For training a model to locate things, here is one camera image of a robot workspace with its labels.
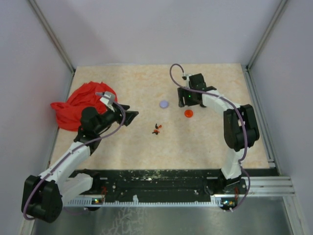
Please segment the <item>small red object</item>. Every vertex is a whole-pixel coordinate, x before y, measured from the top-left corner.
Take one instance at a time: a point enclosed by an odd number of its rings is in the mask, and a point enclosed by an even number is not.
[[[185,116],[188,117],[188,118],[191,118],[193,116],[194,112],[190,109],[187,109],[185,111]]]
[[[103,114],[107,108],[100,101],[101,97],[95,94],[96,92],[111,92],[117,101],[116,93],[107,84],[89,82],[74,91],[67,102],[51,103],[51,107],[56,111],[59,127],[68,131],[77,131],[81,125],[82,111],[86,107],[95,107],[98,113]]]

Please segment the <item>red cloth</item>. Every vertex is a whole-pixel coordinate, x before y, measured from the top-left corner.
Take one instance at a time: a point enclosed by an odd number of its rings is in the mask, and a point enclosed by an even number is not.
[[[77,131],[80,126],[82,110],[89,106],[95,107],[100,114],[104,113],[107,108],[100,101],[101,97],[95,94],[96,92],[111,92],[117,101],[116,93],[108,85],[102,82],[89,82],[74,91],[66,103],[51,103],[51,107],[56,111],[59,127],[68,131]]]

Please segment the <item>gray floor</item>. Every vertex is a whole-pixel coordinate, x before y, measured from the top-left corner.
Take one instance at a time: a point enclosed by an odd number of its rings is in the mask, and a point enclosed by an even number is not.
[[[101,208],[63,211],[52,224],[36,221],[32,235],[290,235],[281,198],[248,198],[234,213],[219,208]]]

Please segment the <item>metal frame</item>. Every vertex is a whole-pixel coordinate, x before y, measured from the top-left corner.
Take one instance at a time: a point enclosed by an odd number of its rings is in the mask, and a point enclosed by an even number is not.
[[[57,39],[50,25],[48,24],[38,4],[36,3],[35,0],[27,0],[27,2],[29,3],[29,6],[31,7],[35,15],[37,16],[40,23],[42,24],[43,29],[45,30],[51,43],[55,46],[61,59],[64,61],[68,69],[74,75],[75,68],[72,65],[72,62],[69,56],[67,55],[66,51],[62,47],[62,44]],[[248,88],[251,100],[254,104],[255,113],[256,113],[259,127],[262,133],[264,146],[266,148],[269,166],[271,168],[277,168],[279,173],[281,172],[280,166],[279,166],[278,160],[275,157],[276,155],[275,155],[274,145],[270,136],[268,125],[266,123],[265,114],[263,112],[259,96],[257,94],[255,83],[253,81],[251,69],[253,68],[262,49],[264,48],[267,40],[269,39],[275,25],[278,23],[279,19],[284,13],[288,2],[289,2],[288,0],[281,0],[264,35],[262,36],[260,42],[258,43],[258,46],[256,47],[248,65],[243,66],[243,72],[244,72],[247,88]],[[84,206],[84,203],[86,203],[86,205],[89,203],[86,201],[86,199],[90,200],[90,198],[92,199],[92,197],[99,197],[99,196],[100,195],[85,195],[84,197],[77,198],[78,201],[76,202],[75,201],[70,202],[68,206],[78,206],[77,203],[79,203],[79,206]],[[202,204],[200,203],[198,204],[198,206],[217,206],[220,198],[225,197],[225,196],[229,197],[230,195],[216,195],[215,201],[212,204],[209,203],[205,205],[205,203],[202,203]],[[293,189],[290,177],[288,176],[261,176],[261,177],[252,176],[251,188],[250,188],[250,193],[248,196],[249,197],[271,197],[271,196],[283,197],[284,203],[286,206],[286,213],[288,215],[293,233],[296,235],[308,235],[309,234],[309,230],[308,230],[307,225],[304,222],[305,221],[304,215],[302,214],[301,207],[295,196],[295,191]],[[138,206],[138,202],[134,201],[134,204],[135,206]],[[103,206],[118,206],[118,203],[117,204],[114,203],[114,205],[104,204]],[[34,224],[33,221],[23,220],[21,229],[20,229],[20,234],[23,234],[23,235],[31,234],[33,224]]]

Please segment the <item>table surface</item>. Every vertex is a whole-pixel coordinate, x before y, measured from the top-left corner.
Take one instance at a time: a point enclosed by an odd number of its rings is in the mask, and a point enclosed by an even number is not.
[[[169,65],[116,65],[78,67],[70,93],[90,81],[113,88],[118,102],[139,115],[128,127],[101,141],[97,150],[78,169],[214,169],[221,168],[227,153],[223,117],[200,106],[178,107],[177,86],[169,77]],[[239,104],[251,104],[240,64],[183,65],[186,73],[202,73],[207,86]],[[180,69],[173,75],[184,85]],[[169,107],[161,109],[159,102]],[[192,118],[184,111],[191,109]],[[155,124],[162,125],[158,135]],[[112,125],[109,133],[117,127]],[[60,129],[51,163],[69,148],[76,132]],[[245,168],[269,168],[261,138],[249,150]]]

